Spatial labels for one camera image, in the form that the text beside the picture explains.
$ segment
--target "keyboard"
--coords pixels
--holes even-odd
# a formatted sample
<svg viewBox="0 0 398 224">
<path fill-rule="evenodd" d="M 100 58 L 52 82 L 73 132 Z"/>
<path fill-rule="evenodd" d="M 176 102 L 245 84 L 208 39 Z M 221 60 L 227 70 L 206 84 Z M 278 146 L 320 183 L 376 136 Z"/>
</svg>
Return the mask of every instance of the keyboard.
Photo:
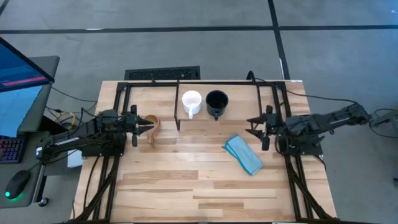
<svg viewBox="0 0 398 224">
<path fill-rule="evenodd" d="M 125 80 L 199 80 L 199 66 L 126 70 Z"/>
<path fill-rule="evenodd" d="M 0 136 L 0 164 L 20 163 L 25 151 L 25 136 Z"/>
</svg>

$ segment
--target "gray floor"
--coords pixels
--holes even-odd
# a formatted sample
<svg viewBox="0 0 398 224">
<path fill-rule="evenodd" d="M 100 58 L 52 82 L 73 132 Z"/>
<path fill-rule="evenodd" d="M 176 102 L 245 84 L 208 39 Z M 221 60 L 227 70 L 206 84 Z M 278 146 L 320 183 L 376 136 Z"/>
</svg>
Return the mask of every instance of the gray floor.
<svg viewBox="0 0 398 224">
<path fill-rule="evenodd" d="M 395 0 L 274 0 L 282 26 L 398 24 Z M 271 25 L 263 0 L 10 0 L 2 29 Z M 283 31 L 290 76 L 311 95 L 349 98 L 372 112 L 397 108 L 398 30 Z M 59 55 L 55 87 L 96 99 L 103 80 L 125 69 L 199 65 L 202 79 L 242 79 L 248 70 L 281 79 L 273 31 L 140 34 L 2 35 L 33 57 Z M 344 103 L 309 99 L 313 113 Z M 51 92 L 50 107 L 78 111 L 88 104 Z M 383 126 L 380 133 L 394 133 Z M 367 126 L 343 127 L 323 142 L 337 214 L 344 220 L 398 223 L 398 189 L 392 184 L 398 140 Z M 1 223 L 54 223 L 69 217 L 79 170 L 50 177 L 45 208 L 0 210 Z"/>
</svg>

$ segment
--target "monitor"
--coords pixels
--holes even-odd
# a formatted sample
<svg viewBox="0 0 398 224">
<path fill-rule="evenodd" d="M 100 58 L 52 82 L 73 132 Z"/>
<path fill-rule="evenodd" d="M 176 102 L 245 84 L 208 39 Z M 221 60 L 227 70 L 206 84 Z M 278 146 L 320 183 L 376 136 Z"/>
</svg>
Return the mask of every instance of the monitor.
<svg viewBox="0 0 398 224">
<path fill-rule="evenodd" d="M 54 82 L 54 78 L 0 37 L 0 92 Z"/>
</svg>

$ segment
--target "wooden tabletop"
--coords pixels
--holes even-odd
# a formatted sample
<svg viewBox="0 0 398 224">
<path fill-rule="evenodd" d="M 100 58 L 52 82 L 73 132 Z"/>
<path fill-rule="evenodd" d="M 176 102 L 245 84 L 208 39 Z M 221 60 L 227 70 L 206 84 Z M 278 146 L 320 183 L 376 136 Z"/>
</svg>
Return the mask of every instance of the wooden tabletop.
<svg viewBox="0 0 398 224">
<path fill-rule="evenodd" d="M 113 107 L 116 85 L 114 81 L 103 82 L 96 113 Z M 286 85 L 290 91 L 305 93 L 302 82 L 286 82 Z M 182 91 L 191 90 L 188 84 L 180 87 Z M 131 138 L 127 137 L 125 154 L 119 165 L 112 222 L 295 221 L 284 158 L 275 151 L 273 144 L 269 151 L 261 151 L 261 142 L 244 130 L 249 128 L 249 123 L 240 122 L 241 118 L 250 118 L 243 113 L 258 116 L 258 105 L 251 102 L 257 98 L 256 87 L 212 86 L 211 89 L 239 93 L 233 99 L 232 93 L 229 94 L 229 100 L 240 102 L 244 108 L 231 106 L 225 112 L 225 115 L 230 114 L 225 118 L 236 122 L 227 122 L 221 117 L 218 122 L 182 120 L 178 132 L 174 121 L 175 87 L 132 88 L 129 104 L 137 105 L 137 112 L 142 117 L 148 114 L 158 116 L 160 131 L 155 137 L 155 147 L 146 142 L 145 133 L 139 136 L 137 147 L 132 147 Z M 260 87 L 260 93 L 265 111 L 266 105 L 273 105 L 272 92 L 264 86 Z M 289 94 L 289 101 L 293 114 L 310 112 L 305 97 Z M 248 175 L 239 162 L 221 147 L 235 134 L 242 136 L 264 163 L 255 176 Z M 82 211 L 94 160 L 94 157 L 88 158 L 83 163 L 75 197 L 76 214 Z M 302 156 L 302 160 L 309 191 L 326 212 L 335 216 L 323 164 L 313 156 Z M 101 164 L 102 159 L 95 167 L 88 201 L 98 188 Z M 299 189 L 297 192 L 301 213 L 305 217 L 303 197 Z M 106 199 L 101 204 L 100 217 L 104 217 L 104 202 Z"/>
</svg>

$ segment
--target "blue towel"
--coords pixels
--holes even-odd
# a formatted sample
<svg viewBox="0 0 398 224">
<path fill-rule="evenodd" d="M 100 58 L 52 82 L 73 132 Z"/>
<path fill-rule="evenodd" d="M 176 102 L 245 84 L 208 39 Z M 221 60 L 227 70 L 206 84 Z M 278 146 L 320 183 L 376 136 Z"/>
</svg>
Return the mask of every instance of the blue towel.
<svg viewBox="0 0 398 224">
<path fill-rule="evenodd" d="M 0 135 L 17 136 L 19 126 L 41 89 L 35 86 L 0 93 Z"/>
<path fill-rule="evenodd" d="M 256 174 L 262 167 L 262 161 L 253 150 L 244 142 L 243 138 L 235 135 L 223 146 L 231 155 L 239 161 L 243 169 L 250 175 Z"/>
</svg>

